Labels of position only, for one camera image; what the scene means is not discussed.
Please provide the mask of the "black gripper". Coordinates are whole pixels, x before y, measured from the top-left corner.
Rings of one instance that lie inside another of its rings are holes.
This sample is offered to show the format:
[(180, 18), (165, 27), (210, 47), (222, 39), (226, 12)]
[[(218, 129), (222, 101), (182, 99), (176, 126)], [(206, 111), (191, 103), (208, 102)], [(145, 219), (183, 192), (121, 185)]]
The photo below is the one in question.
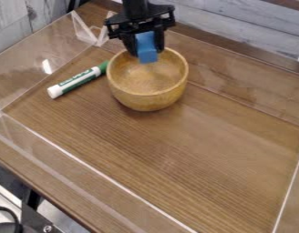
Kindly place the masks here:
[(156, 51), (164, 50), (164, 31), (175, 26), (174, 5), (149, 0), (123, 0), (121, 11), (104, 20), (111, 39), (121, 38), (132, 56), (137, 55), (136, 34), (153, 32)]

